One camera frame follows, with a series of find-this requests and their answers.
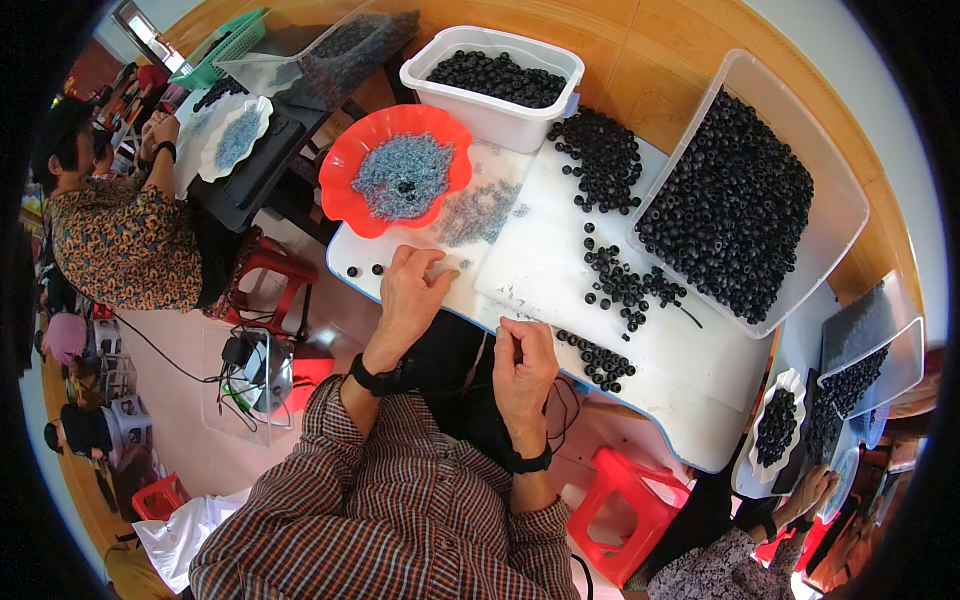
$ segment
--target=white plastic bin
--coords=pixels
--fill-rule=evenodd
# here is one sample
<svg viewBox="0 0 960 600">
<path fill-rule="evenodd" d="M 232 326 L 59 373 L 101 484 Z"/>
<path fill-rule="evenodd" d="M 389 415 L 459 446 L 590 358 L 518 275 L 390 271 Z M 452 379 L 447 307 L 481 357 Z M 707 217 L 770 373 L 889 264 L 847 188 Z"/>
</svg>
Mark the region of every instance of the white plastic bin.
<svg viewBox="0 0 960 600">
<path fill-rule="evenodd" d="M 739 324 L 747 335 L 760 339 L 770 335 L 827 279 L 867 224 L 870 205 L 847 161 L 800 99 L 749 52 L 730 50 L 704 92 L 683 137 L 627 229 L 627 241 L 635 250 L 647 253 L 637 238 L 634 226 L 680 161 L 721 85 L 728 94 L 756 109 L 756 116 L 773 130 L 780 141 L 790 144 L 793 153 L 813 178 L 814 196 L 809 224 L 797 245 L 795 271 L 783 278 L 777 301 L 767 311 L 766 321 L 748 324 L 746 319 L 735 317 L 728 306 L 720 304 L 712 296 L 700 294 L 695 288 L 690 289 Z M 686 281 L 685 276 L 674 272 L 655 254 L 649 256 L 670 276 L 680 282 Z"/>
<path fill-rule="evenodd" d="M 457 50 L 482 50 L 489 56 L 509 52 L 525 69 L 545 69 L 566 77 L 566 87 L 557 102 L 547 108 L 527 108 L 426 78 L 442 60 Z M 546 137 L 550 124 L 566 112 L 573 88 L 584 76 L 584 62 L 569 50 L 529 37 L 505 34 L 493 29 L 462 25 L 439 32 L 430 43 L 400 68 L 400 80 L 415 89 L 420 101 L 450 113 L 474 137 L 499 144 L 515 152 L 535 152 Z"/>
<path fill-rule="evenodd" d="M 862 298 L 824 323 L 821 353 L 824 380 L 854 365 L 887 344 L 890 350 L 880 377 L 847 415 L 852 419 L 903 394 L 924 378 L 924 318 L 896 271 L 888 273 Z"/>
</svg>

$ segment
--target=wooden floor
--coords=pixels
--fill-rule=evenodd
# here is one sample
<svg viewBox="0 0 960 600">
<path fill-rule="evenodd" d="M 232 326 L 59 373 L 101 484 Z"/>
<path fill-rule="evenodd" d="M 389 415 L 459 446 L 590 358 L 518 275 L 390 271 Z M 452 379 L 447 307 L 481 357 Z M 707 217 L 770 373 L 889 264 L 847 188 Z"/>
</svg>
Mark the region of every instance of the wooden floor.
<svg viewBox="0 0 960 600">
<path fill-rule="evenodd" d="M 298 24 L 333 22 L 316 0 L 206 0 L 166 32 L 185 56 L 219 25 L 260 6 L 283 7 Z M 738 0 L 382 0 L 420 6 L 412 56 L 439 30 L 477 25 L 529 36 L 577 53 L 587 66 L 582 102 L 604 110 L 668 154 L 724 55 L 744 48 L 783 80 L 818 119 L 850 164 L 870 201 L 870 221 L 829 278 L 847 303 L 896 269 L 923 313 L 917 265 L 900 207 L 870 141 L 809 60 L 770 23 Z M 363 94 L 382 100 L 383 83 Z"/>
</svg>

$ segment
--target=hand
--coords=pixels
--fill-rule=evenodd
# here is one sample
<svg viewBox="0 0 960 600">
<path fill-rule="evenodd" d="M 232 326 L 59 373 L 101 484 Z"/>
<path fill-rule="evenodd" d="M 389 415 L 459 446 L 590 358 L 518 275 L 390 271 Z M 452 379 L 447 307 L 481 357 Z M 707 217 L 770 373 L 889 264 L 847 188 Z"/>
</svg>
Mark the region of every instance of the hand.
<svg viewBox="0 0 960 600">
<path fill-rule="evenodd" d="M 790 499 L 780 509 L 784 511 L 787 522 L 792 521 L 800 515 L 805 515 L 807 511 L 816 506 L 827 491 L 831 479 L 827 477 L 829 465 L 817 465 L 804 476 L 800 486 L 793 492 Z"/>
<path fill-rule="evenodd" d="M 824 493 L 820 496 L 820 499 L 817 500 L 817 503 L 810 507 L 810 510 L 804 513 L 804 518 L 806 520 L 813 522 L 813 519 L 816 518 L 817 513 L 823 510 L 827 503 L 830 502 L 830 499 L 833 498 L 833 495 L 837 493 L 837 490 L 840 488 L 840 473 L 830 472 L 827 473 L 827 488 L 824 490 Z"/>
<path fill-rule="evenodd" d="M 517 344 L 523 361 L 515 364 Z M 560 366 L 550 325 L 500 318 L 493 347 L 493 396 L 514 450 L 537 458 L 546 444 L 543 403 Z"/>
<path fill-rule="evenodd" d="M 447 269 L 433 280 L 427 275 L 446 254 L 439 250 L 417 250 L 401 244 L 394 261 L 380 281 L 383 316 L 363 354 L 367 372 L 392 371 L 404 352 L 433 323 L 450 284 L 459 271 Z"/>
<path fill-rule="evenodd" d="M 171 114 L 159 119 L 153 128 L 154 139 L 156 140 L 157 145 L 162 144 L 163 142 L 173 142 L 176 144 L 177 135 L 179 133 L 180 121 L 177 120 L 177 117 Z"/>
</svg>

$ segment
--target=plaid shirt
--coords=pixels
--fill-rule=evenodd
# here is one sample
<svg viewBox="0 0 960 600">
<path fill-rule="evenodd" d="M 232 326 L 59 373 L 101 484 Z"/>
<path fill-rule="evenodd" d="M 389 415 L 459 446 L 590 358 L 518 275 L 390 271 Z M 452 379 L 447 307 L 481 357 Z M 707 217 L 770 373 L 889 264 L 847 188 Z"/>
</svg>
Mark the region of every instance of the plaid shirt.
<svg viewBox="0 0 960 600">
<path fill-rule="evenodd" d="M 419 396 L 384 398 L 364 442 L 343 381 L 317 386 L 300 443 L 194 558 L 197 597 L 578 597 L 559 497 L 511 514 L 511 476 Z"/>
</svg>

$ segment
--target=leopard print shirt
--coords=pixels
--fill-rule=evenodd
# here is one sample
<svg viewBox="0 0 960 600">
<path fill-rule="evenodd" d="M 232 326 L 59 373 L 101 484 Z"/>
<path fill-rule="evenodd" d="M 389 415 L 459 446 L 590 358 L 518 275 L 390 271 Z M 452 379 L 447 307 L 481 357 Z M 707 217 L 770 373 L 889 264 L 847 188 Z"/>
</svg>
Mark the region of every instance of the leopard print shirt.
<svg viewBox="0 0 960 600">
<path fill-rule="evenodd" d="M 790 588 L 802 546 L 781 543 L 770 568 L 750 558 L 756 542 L 732 527 L 709 548 L 694 548 L 660 570 L 650 600 L 795 600 Z"/>
<path fill-rule="evenodd" d="M 186 205 L 145 180 L 140 171 L 91 180 L 86 190 L 50 199 L 54 257 L 66 279 L 96 302 L 187 312 L 203 279 Z"/>
</svg>

